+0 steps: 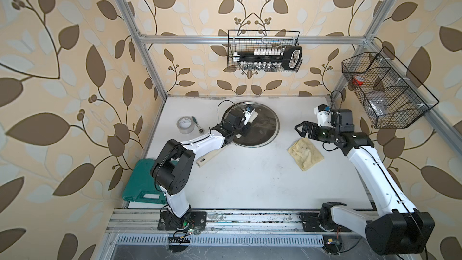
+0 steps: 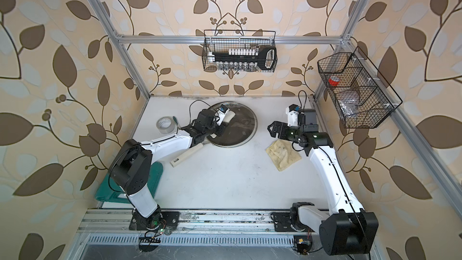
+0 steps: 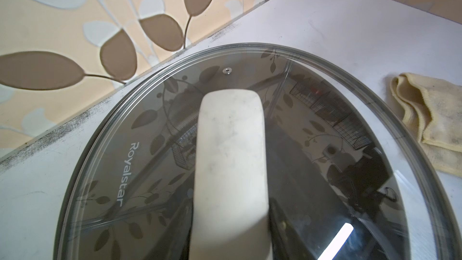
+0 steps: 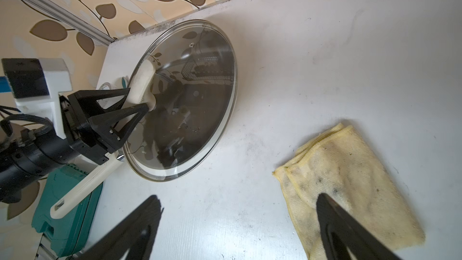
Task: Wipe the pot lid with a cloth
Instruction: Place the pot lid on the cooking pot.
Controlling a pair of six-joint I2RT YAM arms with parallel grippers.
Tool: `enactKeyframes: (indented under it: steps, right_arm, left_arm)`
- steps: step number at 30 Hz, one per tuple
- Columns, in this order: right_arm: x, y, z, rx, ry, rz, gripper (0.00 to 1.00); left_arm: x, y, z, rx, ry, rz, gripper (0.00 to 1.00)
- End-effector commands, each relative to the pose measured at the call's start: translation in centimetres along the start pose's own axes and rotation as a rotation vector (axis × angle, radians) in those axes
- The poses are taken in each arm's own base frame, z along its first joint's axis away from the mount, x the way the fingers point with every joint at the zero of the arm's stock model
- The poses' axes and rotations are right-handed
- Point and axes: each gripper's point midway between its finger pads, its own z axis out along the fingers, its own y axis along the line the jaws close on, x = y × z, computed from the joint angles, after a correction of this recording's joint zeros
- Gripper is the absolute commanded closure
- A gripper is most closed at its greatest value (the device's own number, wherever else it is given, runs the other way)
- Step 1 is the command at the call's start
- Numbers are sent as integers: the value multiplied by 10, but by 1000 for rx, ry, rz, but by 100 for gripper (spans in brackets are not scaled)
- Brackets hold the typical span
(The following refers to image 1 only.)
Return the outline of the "glass pot lid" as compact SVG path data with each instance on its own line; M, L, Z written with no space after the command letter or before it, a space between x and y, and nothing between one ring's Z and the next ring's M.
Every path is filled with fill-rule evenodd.
M235 137L234 143L246 148L260 148L271 143L278 135L280 122L277 114L264 104L247 101L239 102L236 107L229 107L222 116L225 119L232 111L238 111L251 105L257 112L256 119L251 123L251 127L246 136Z

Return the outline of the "yellow cloth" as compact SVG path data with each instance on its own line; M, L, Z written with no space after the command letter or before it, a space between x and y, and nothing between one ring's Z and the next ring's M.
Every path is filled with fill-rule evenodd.
M288 149L288 153L303 172L324 160L322 153L308 138L302 138L296 141Z

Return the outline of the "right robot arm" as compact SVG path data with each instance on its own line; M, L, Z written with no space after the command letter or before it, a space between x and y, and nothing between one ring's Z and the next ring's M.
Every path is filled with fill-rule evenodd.
M340 202L326 202L318 214L318 225L326 232L345 227L363 237L378 255L427 253L427 241L435 222L420 212L401 191L380 160L374 143L364 132L355 132L353 113L320 105L314 109L317 122L295 126L302 138L334 144L359 173L372 199L378 217L367 215Z

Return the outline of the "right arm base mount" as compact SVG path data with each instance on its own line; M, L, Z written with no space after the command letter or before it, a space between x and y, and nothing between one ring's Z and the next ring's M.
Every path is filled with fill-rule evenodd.
M299 219L302 221L304 232L351 232L345 226L336 224L333 221L331 208L335 206L345 206L340 202L326 202L323 203L318 213L314 212L300 212L298 213Z

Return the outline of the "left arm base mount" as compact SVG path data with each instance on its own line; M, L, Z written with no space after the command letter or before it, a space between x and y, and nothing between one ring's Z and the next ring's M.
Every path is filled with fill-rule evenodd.
M175 216L168 209L160 213L157 229L159 231L193 231L205 230L207 212L188 210L181 218Z

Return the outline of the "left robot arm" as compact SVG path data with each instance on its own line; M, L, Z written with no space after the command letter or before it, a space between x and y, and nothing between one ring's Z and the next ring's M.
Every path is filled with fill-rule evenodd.
M244 137L258 116L252 105L229 112L208 134L186 142L169 140L163 147L151 169L155 185L167 200L167 208L177 219L186 219L191 206L184 188L190 178L193 164L213 152L234 142L236 137Z

